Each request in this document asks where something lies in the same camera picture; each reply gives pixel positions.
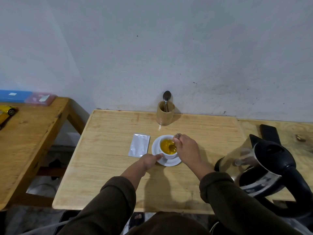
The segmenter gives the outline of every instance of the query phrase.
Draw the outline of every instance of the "electric kettle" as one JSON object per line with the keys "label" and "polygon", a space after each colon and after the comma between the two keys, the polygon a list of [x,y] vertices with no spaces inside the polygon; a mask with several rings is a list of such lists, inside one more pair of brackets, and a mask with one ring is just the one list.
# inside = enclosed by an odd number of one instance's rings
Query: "electric kettle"
{"label": "electric kettle", "polygon": [[[275,127],[260,125],[262,138],[253,134],[243,145],[217,161],[215,171],[226,172],[234,183],[281,217],[300,218],[313,212],[313,194],[296,169],[291,153],[280,144]],[[286,187],[295,198],[288,208],[266,199]]]}

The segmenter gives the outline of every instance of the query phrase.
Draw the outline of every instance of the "dark brown sleeve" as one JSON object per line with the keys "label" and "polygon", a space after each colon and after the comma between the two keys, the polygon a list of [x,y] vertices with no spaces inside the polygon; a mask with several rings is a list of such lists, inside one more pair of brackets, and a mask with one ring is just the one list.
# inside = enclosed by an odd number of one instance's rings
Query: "dark brown sleeve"
{"label": "dark brown sleeve", "polygon": [[219,221],[236,234],[301,234],[236,186],[227,173],[209,173],[199,187]]}
{"label": "dark brown sleeve", "polygon": [[131,217],[135,204],[136,192],[131,182],[122,176],[112,177],[58,234],[119,235]]}

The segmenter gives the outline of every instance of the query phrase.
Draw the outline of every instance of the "pink container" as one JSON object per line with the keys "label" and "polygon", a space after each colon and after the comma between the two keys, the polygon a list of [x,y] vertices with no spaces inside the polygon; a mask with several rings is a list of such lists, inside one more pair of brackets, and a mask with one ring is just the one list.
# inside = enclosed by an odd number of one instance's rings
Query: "pink container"
{"label": "pink container", "polygon": [[36,104],[41,106],[49,106],[57,95],[48,92],[32,92],[32,94],[25,100],[25,103]]}

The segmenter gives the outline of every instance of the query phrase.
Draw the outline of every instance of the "wooden utensil holder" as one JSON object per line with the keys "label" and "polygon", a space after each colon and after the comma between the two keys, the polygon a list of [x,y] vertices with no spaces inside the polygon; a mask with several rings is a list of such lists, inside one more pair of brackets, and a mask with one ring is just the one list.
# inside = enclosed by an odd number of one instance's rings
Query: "wooden utensil holder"
{"label": "wooden utensil holder", "polygon": [[167,106],[169,112],[164,111],[165,107],[164,101],[159,102],[157,105],[156,119],[159,125],[169,125],[173,120],[175,105],[172,102],[167,102]]}

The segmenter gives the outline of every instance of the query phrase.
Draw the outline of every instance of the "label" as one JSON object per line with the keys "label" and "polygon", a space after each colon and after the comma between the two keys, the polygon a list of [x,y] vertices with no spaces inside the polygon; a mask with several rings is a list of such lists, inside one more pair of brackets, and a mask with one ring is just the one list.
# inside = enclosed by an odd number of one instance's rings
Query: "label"
{"label": "label", "polygon": [[49,97],[50,95],[44,95],[43,97],[41,97],[40,98],[40,102],[45,102],[47,99],[48,99],[48,97]]}

